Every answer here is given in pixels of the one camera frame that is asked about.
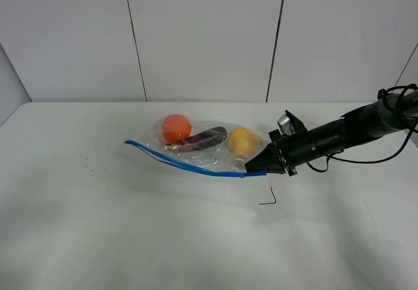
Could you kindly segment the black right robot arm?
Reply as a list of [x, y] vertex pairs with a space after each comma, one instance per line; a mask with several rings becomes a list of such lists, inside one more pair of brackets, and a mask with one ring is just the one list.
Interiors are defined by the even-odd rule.
[[299, 165], [325, 157], [337, 159], [344, 150], [373, 142], [385, 135], [407, 130], [417, 132], [417, 85], [381, 89], [376, 102], [356, 108], [340, 119], [315, 129], [287, 111], [278, 128], [269, 133], [270, 144], [245, 164], [246, 172], [294, 176]]

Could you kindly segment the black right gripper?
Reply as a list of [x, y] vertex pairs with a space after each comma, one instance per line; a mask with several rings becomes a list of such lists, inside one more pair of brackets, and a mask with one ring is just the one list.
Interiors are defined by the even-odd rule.
[[249, 174], [295, 175], [296, 167], [343, 150], [348, 141], [347, 122], [343, 119], [308, 130], [295, 115], [290, 117], [294, 133], [281, 135], [279, 128], [269, 133], [271, 143], [245, 164]]

